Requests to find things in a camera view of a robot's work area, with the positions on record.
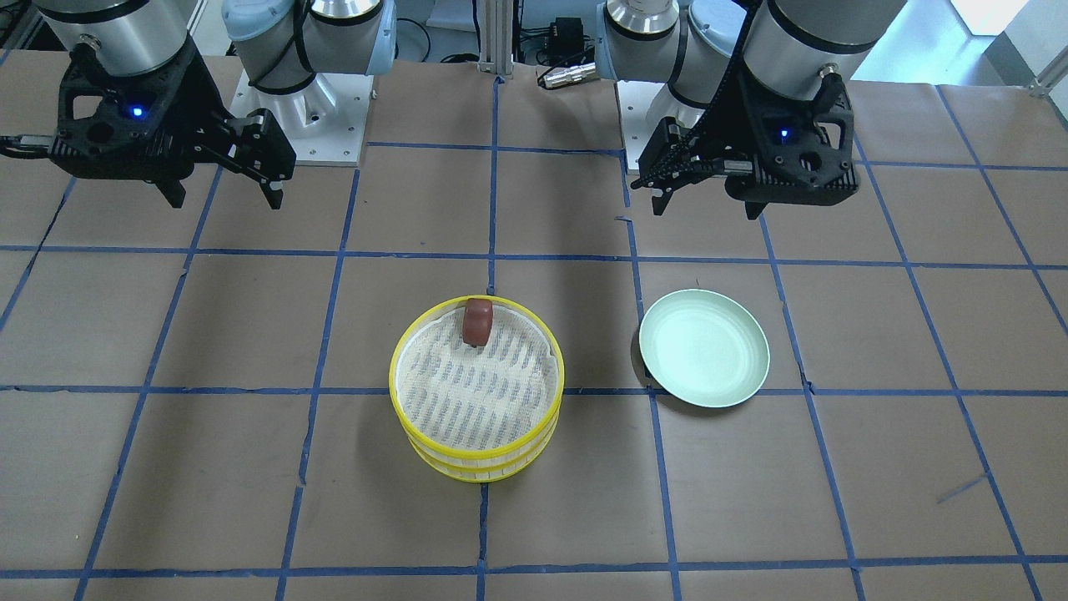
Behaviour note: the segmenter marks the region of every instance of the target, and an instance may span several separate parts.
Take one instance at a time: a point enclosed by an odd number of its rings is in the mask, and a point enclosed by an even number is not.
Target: plate
[[[749,399],[771,365],[756,319],[710,289],[679,289],[657,300],[642,320],[638,342],[653,378],[700,407],[726,408]]]

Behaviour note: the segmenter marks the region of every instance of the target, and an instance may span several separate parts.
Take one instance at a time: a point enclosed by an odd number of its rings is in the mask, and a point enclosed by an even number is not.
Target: red object
[[[493,303],[488,298],[468,298],[464,310],[464,344],[485,347],[493,328]]]

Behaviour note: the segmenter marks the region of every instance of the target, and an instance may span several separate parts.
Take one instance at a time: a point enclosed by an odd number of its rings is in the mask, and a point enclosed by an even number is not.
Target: yellow basket
[[[460,339],[469,299],[493,305],[482,349]],[[504,394],[494,395],[499,380]],[[390,363],[390,398],[412,448],[466,483],[500,480],[530,465],[552,438],[563,392],[564,361],[548,327],[498,296],[461,296],[429,310],[408,327]]]

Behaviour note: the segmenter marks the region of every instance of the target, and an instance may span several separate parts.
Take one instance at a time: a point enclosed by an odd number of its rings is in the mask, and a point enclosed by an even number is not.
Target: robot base
[[[359,167],[375,78],[335,73],[319,74],[318,77],[326,79],[327,88],[333,94],[335,112],[323,116],[321,123],[316,124],[321,125],[321,128],[309,127],[307,130],[290,131],[292,127],[286,128],[283,121],[282,128],[297,153],[297,164]],[[294,102],[303,104],[300,93],[292,96]],[[270,98],[272,101],[264,101],[262,97],[258,90],[249,86],[249,76],[242,72],[230,110],[234,114],[244,115],[264,106],[272,108],[279,99],[274,96]]]

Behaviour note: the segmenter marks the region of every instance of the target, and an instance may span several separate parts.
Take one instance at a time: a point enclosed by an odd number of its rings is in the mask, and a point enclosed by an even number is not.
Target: mesh basket bottom
[[[493,307],[483,348],[462,342],[462,306],[420,328],[400,352],[397,400],[412,426],[459,450],[518,441],[543,423],[559,375],[552,347],[522,314]]]

